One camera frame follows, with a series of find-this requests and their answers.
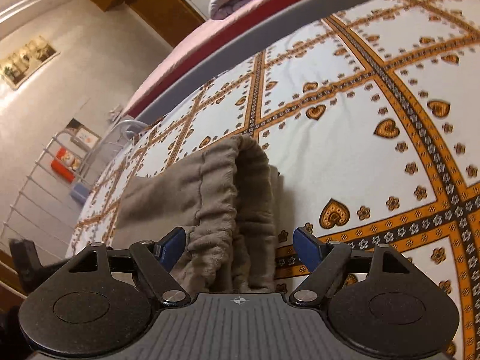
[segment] crosshair marking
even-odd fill
[[[241,306],[243,303],[245,303],[247,300],[245,298],[242,298],[241,296],[239,296],[238,298],[235,298],[232,300],[232,302],[235,302],[236,304],[238,304],[239,306]]]

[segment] white baby crib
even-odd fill
[[[73,143],[75,136],[70,130],[55,134],[35,161],[10,206],[0,233],[2,248],[8,249],[8,240],[12,238],[30,239],[35,242],[42,264],[63,259],[82,210],[82,204],[71,196],[73,186],[80,183],[90,190],[128,139],[145,127],[145,123],[123,120],[91,150],[78,141]],[[50,166],[61,148],[80,160],[76,171],[71,170],[75,177],[72,183],[56,174]]]

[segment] black object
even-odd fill
[[[35,244],[29,239],[11,239],[9,247],[18,279],[27,294],[38,288],[66,263],[66,261],[61,261],[46,267],[42,266]]]
[[[386,244],[354,251],[299,228],[294,248],[312,273],[288,301],[281,294],[191,301],[167,272],[184,237],[176,228],[128,250],[92,244],[66,262],[20,309],[25,336],[44,353],[33,359],[440,359],[457,330],[452,300]],[[140,291],[110,272],[131,272]],[[344,286],[360,272],[368,272],[365,281]]]
[[[18,323],[18,306],[0,315],[0,354],[2,360],[25,360],[33,353]]]

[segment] metal screw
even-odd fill
[[[317,299],[317,294],[309,289],[302,289],[300,291],[295,292],[294,294],[295,299],[299,300],[300,302],[312,302],[313,300]]]
[[[171,289],[169,291],[165,291],[162,294],[162,298],[167,302],[180,302],[181,300],[184,300],[186,297],[187,296],[185,295],[185,292],[179,291],[177,289]]]

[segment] bed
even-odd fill
[[[292,248],[296,227],[359,250],[387,242],[457,305],[448,353],[478,358],[479,43],[480,0],[372,0],[292,32],[127,145],[89,196],[68,255],[111,242],[132,175],[249,134],[280,172],[277,291],[309,273]]]
[[[302,0],[253,0],[224,20],[208,20],[187,36],[175,47],[167,58],[158,65],[132,96],[125,106],[123,114],[138,117],[149,104],[158,98],[173,83],[191,69],[197,67],[203,60],[219,50],[222,46],[228,44],[238,36],[243,35],[256,25],[261,25],[268,17],[301,1]],[[364,1],[366,0],[328,0],[327,7],[322,7],[320,1],[317,0],[316,5],[322,10],[322,12],[319,12],[319,16],[309,17],[307,16],[308,14],[304,14],[295,20],[289,20],[289,25],[285,28],[280,28],[282,31],[278,33],[273,31],[267,35],[263,34],[263,45],[254,43],[256,48],[253,49],[251,53],[254,54],[268,44],[287,35],[299,26],[309,23],[313,19],[325,16],[335,10],[349,8],[352,5]],[[225,66],[224,70],[231,68],[237,62]]]

